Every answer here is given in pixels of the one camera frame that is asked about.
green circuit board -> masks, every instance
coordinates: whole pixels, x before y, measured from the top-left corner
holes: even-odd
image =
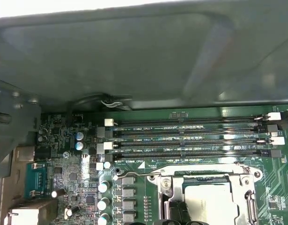
[[[254,139],[265,139],[267,132],[251,133],[249,130],[255,126],[254,122],[236,121],[206,124],[187,124],[183,130],[189,130],[187,134],[175,135],[171,130],[176,130],[174,125],[159,125],[151,122],[142,125],[142,122],[155,121],[183,121],[198,118],[228,118],[228,117],[253,117],[270,112],[283,112],[288,110],[288,105],[277,106],[241,106],[241,107],[219,107],[219,108],[196,108],[196,109],[168,109],[147,110],[132,112],[104,112],[104,113],[79,113],[74,114],[72,125],[66,125],[66,114],[43,114],[41,135],[44,137],[37,145],[35,158],[47,165],[47,181],[44,193],[39,197],[49,196],[52,190],[64,187],[67,194],[59,197],[58,218],[52,225],[72,224],[87,225],[96,224],[102,213],[110,215],[109,224],[123,224],[123,211],[120,206],[122,202],[123,189],[133,189],[131,199],[136,202],[132,211],[134,221],[152,225],[158,219],[157,188],[147,182],[144,177],[135,177],[133,182],[123,186],[113,181],[116,173],[135,171],[137,173],[148,173],[166,165],[192,165],[192,164],[222,164],[242,162],[260,169],[264,176],[262,180],[255,183],[258,217],[260,225],[288,225],[288,127],[279,130],[278,136],[285,137],[285,145],[278,147],[263,144],[247,144]],[[107,135],[100,137],[97,129],[103,127],[104,119],[112,118],[118,121],[117,127],[107,127]],[[225,151],[224,145],[214,144],[213,140],[220,140],[224,135],[217,133],[193,135],[191,130],[219,130],[232,127],[234,132],[232,138],[243,140],[238,145],[229,146],[229,150],[235,153],[222,157],[216,153]],[[164,135],[162,131],[170,131],[170,135]],[[76,150],[76,133],[82,132],[83,150]],[[125,132],[124,136],[113,136],[109,133]],[[189,146],[176,146],[167,143],[192,142],[200,143],[201,137],[206,144]],[[114,148],[107,152],[119,154],[120,157],[113,158],[111,167],[97,170],[97,163],[101,158],[97,154],[97,145],[103,142],[120,143],[120,148]],[[144,143],[150,142],[149,147],[142,147]],[[278,148],[281,150],[280,157],[262,157],[259,151]],[[182,152],[195,152],[195,155],[182,154]],[[102,181],[108,181],[110,188],[105,193],[98,191],[98,185]],[[97,208],[97,203],[103,197],[110,199],[110,205],[104,211]],[[66,206],[79,205],[80,211],[69,219],[64,219]]]

screw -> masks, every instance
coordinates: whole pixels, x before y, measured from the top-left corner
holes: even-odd
[[[254,173],[254,176],[255,176],[256,178],[259,178],[259,177],[260,177],[260,172],[256,171],[256,172]]]
[[[19,96],[20,96],[20,93],[19,93],[19,92],[17,92],[17,91],[14,91],[14,92],[13,92],[13,97],[17,98],[17,97],[19,97]]]
[[[19,103],[19,104],[15,104],[14,105],[15,109],[22,109],[23,108],[23,104]]]
[[[32,103],[32,104],[37,104],[39,101],[36,98],[32,98],[32,99],[28,100],[28,102]]]
[[[64,158],[69,158],[69,157],[70,157],[70,153],[67,152],[67,151],[65,151],[65,152],[63,153],[63,157],[64,157]]]
[[[168,189],[171,187],[171,181],[169,179],[163,179],[162,180],[162,186],[165,189]]]

integrated circuit chip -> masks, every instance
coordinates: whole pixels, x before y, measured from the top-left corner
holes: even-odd
[[[123,206],[123,202],[114,202],[114,206],[115,207],[122,207]]]
[[[115,195],[122,195],[122,194],[123,194],[122,190],[115,190]]]
[[[116,219],[123,219],[123,214],[122,213],[116,213],[115,217],[116,217]]]
[[[76,173],[71,173],[71,174],[69,175],[69,179],[70,179],[70,180],[77,180],[77,174],[76,174]]]
[[[134,188],[124,188],[123,189],[123,198],[134,197]]]
[[[132,185],[132,184],[134,184],[134,177],[124,177],[122,179],[122,184],[123,185]]]
[[[135,218],[134,212],[124,212],[123,213],[123,222],[124,223],[133,223]]]
[[[53,135],[59,135],[59,128],[53,128],[53,129],[51,130],[51,133],[52,133]]]
[[[62,174],[62,173],[63,173],[63,168],[61,168],[61,167],[55,167],[55,168],[54,168],[54,173],[55,173],[55,174]]]
[[[93,204],[95,202],[95,200],[94,200],[94,196],[87,196],[86,197],[86,203],[87,204]]]
[[[123,201],[123,210],[134,210],[134,199]]]

motherboard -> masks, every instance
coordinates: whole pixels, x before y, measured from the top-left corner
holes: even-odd
[[[51,225],[288,225],[288,105],[43,114],[24,194]]]

electrolytic capacitor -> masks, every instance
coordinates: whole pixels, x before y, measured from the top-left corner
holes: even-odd
[[[97,208],[101,211],[105,210],[106,207],[110,204],[110,200],[108,198],[102,198],[98,203],[97,203]]]
[[[60,188],[58,190],[52,191],[51,192],[51,197],[52,198],[57,198],[57,197],[65,195],[65,194],[66,194],[66,190],[64,188]]]
[[[103,213],[98,219],[98,225],[107,225],[110,220],[110,216],[107,213]]]
[[[80,207],[78,205],[73,206],[72,208],[67,210],[67,216],[71,217],[73,214],[75,214],[76,212],[79,212]]]
[[[81,151],[81,150],[85,149],[85,144],[83,142],[76,142],[75,149],[78,151]]]
[[[47,141],[47,137],[46,137],[46,136],[39,136],[39,137],[37,138],[37,141],[38,141],[38,142],[46,142],[46,141]]]
[[[105,193],[108,189],[110,188],[110,184],[109,182],[107,182],[106,180],[105,181],[102,181],[99,186],[98,186],[98,191],[101,192],[101,193]]]
[[[76,140],[81,141],[83,139],[85,139],[85,135],[82,132],[77,132],[77,134],[75,135]]]
[[[45,135],[47,135],[47,134],[48,134],[48,130],[47,130],[47,129],[43,128],[43,129],[40,129],[40,130],[39,130],[39,135],[45,136]]]

